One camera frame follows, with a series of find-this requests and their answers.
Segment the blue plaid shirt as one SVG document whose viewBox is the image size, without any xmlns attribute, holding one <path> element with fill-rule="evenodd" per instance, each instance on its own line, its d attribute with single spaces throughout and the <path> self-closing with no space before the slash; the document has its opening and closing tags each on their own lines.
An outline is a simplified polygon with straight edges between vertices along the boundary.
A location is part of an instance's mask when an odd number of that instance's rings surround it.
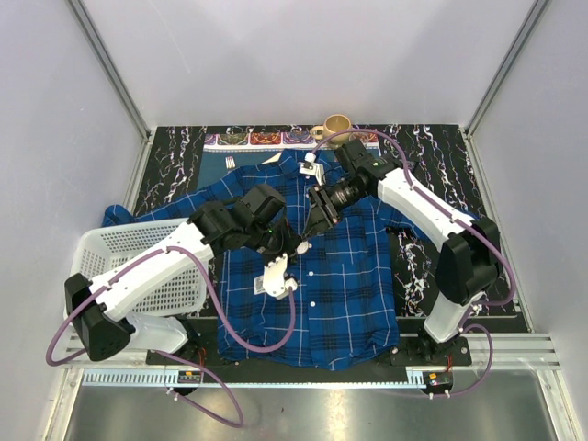
<svg viewBox="0 0 588 441">
<path fill-rule="evenodd" d="M 388 230 L 421 231 L 399 211 L 373 197 L 344 212 L 343 221 L 311 239 L 290 272 L 299 287 L 291 299 L 256 293 L 262 257 L 241 248 L 224 256 L 217 294 L 224 315 L 218 349 L 268 354 L 286 346 L 283 357 L 307 357 L 319 366 L 350 365 L 400 341 L 393 294 Z"/>
</svg>

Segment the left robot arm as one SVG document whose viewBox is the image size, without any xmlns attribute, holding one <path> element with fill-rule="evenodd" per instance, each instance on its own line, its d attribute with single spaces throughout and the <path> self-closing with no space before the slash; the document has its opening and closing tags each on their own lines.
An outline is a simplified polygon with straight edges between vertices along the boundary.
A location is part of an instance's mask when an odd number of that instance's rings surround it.
<svg viewBox="0 0 588 441">
<path fill-rule="evenodd" d="M 77 273 L 64 283 L 65 322 L 75 329 L 83 353 L 93 362 L 124 349 L 165 351 L 177 363 L 191 362 L 198 341 L 175 317 L 135 314 L 145 297 L 188 269 L 205 280 L 205 263 L 228 251 L 248 248 L 264 259 L 263 290 L 275 299 L 290 297 L 287 277 L 301 237 L 289 225 L 285 199 L 267 184 L 241 197 L 209 201 L 159 243 L 105 274 Z"/>
</svg>

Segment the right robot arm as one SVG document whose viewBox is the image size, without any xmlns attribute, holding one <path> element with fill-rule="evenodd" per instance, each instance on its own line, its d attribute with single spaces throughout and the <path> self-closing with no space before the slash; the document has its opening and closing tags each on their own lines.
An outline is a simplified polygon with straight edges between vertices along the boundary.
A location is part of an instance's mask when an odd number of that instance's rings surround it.
<svg viewBox="0 0 588 441">
<path fill-rule="evenodd" d="M 398 160 L 390 155 L 374 157 L 359 140 L 342 145 L 335 156 L 346 175 L 331 186 L 315 153 L 306 153 L 300 166 L 302 174 L 317 179 L 309 191 L 311 209 L 303 236 L 332 229 L 342 222 L 345 209 L 367 197 L 396 209 L 423 232 L 439 253 L 435 270 L 439 294 L 410 348 L 425 363 L 441 362 L 461 333 L 468 308 L 502 274 L 498 227 L 492 220 L 476 220 L 452 208 Z"/>
</svg>

